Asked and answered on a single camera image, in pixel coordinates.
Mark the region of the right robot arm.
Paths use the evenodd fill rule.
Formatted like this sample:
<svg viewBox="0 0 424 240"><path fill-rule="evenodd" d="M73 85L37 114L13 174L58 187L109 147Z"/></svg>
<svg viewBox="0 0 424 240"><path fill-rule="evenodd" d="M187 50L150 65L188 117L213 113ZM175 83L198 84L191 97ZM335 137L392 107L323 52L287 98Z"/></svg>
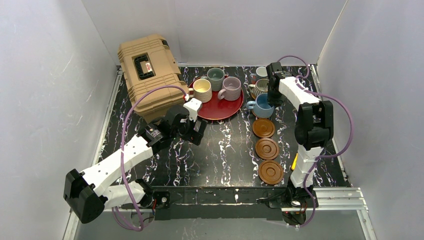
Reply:
<svg viewBox="0 0 424 240"><path fill-rule="evenodd" d="M298 153L290 182L295 188L308 188L313 184L317 157L334 135L333 104L310 93L279 62L267 65L266 72L268 104L277 107L287 99L297 110L294 135Z"/></svg>

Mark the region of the lilac textured mug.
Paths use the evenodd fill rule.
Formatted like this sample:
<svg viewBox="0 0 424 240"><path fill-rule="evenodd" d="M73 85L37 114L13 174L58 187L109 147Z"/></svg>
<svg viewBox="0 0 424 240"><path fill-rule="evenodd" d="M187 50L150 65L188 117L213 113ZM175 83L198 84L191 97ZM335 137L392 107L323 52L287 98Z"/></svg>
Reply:
<svg viewBox="0 0 424 240"><path fill-rule="evenodd" d="M236 101L241 95L241 81L237 77L229 76L222 82L222 89L218 92L219 100Z"/></svg>

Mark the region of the grey printed mug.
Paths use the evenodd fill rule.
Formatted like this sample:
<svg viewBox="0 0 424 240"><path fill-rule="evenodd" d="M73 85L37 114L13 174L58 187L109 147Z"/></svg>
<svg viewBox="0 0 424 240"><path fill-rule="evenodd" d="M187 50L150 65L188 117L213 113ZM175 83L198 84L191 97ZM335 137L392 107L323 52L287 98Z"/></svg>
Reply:
<svg viewBox="0 0 424 240"><path fill-rule="evenodd" d="M267 79L267 69L265 66L259 66L257 69L255 69L250 75L250 82L251 84L255 84L258 80L261 79Z"/></svg>

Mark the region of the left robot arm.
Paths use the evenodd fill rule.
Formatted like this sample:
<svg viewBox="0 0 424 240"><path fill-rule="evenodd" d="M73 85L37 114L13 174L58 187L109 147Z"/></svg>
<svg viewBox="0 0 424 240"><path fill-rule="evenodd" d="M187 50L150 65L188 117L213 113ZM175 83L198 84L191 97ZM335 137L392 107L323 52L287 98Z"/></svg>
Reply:
<svg viewBox="0 0 424 240"><path fill-rule="evenodd" d="M157 118L119 149L100 163L81 172L71 170L65 176L63 198L78 219L87 224L105 209L136 203L148 207L161 195L142 179L128 185L113 182L135 165L167 148L179 137L200 145L207 121L197 119L203 104L192 99L184 105L174 105L164 117Z"/></svg>

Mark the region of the sage green mug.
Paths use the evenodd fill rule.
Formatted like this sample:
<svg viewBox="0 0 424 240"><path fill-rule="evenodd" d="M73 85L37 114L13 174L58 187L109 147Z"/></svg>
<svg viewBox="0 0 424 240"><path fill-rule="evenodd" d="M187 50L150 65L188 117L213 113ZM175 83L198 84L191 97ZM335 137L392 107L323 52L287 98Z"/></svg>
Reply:
<svg viewBox="0 0 424 240"><path fill-rule="evenodd" d="M207 79L210 82L211 90L218 92L222 89L223 81L225 79L225 72L221 68L211 68L207 71Z"/></svg>

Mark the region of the cream yellow mug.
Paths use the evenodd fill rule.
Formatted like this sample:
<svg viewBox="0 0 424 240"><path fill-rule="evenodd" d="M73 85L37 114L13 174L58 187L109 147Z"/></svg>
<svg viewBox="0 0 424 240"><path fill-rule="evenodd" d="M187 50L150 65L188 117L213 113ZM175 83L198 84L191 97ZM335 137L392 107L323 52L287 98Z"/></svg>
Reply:
<svg viewBox="0 0 424 240"><path fill-rule="evenodd" d="M194 81L192 87L190 87L188 91L190 98L195 98L202 103L209 102L213 96L211 83L204 78Z"/></svg>

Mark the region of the dark wooden coaster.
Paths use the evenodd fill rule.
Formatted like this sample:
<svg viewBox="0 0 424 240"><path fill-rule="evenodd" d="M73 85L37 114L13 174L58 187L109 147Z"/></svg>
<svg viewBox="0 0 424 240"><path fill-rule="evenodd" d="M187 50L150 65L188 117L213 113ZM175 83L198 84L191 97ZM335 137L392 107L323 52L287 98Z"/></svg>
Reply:
<svg viewBox="0 0 424 240"><path fill-rule="evenodd" d="M270 138L274 135L275 130L275 125L266 118L258 118L252 124L252 131L259 138Z"/></svg>

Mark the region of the brown wooden coaster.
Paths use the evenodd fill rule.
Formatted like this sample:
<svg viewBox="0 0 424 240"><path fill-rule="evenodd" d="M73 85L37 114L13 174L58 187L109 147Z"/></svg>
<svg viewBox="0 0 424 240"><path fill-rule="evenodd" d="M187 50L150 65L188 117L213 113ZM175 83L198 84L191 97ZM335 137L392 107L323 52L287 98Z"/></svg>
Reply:
<svg viewBox="0 0 424 240"><path fill-rule="evenodd" d="M255 153L263 160L274 160L279 155L280 149L271 138L261 138L255 144Z"/></svg>

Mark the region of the grey ribbed mug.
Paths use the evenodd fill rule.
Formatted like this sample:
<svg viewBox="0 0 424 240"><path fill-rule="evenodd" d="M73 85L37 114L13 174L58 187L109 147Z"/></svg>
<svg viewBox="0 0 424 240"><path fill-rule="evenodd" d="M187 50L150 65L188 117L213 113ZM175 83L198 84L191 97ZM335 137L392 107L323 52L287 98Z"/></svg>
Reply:
<svg viewBox="0 0 424 240"><path fill-rule="evenodd" d="M250 92L251 96L256 99L261 94L268 92L269 80L266 78L259 79L255 84L249 84L247 90Z"/></svg>

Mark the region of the light blue textured mug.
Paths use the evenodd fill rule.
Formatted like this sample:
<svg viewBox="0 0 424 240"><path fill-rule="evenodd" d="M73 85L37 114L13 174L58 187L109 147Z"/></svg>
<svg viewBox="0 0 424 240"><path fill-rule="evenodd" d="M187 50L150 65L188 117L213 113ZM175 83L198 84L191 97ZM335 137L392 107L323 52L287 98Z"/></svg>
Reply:
<svg viewBox="0 0 424 240"><path fill-rule="evenodd" d="M272 116L275 107L268 103L268 94L262 93L255 100L248 101L245 105L258 118L268 119Z"/></svg>

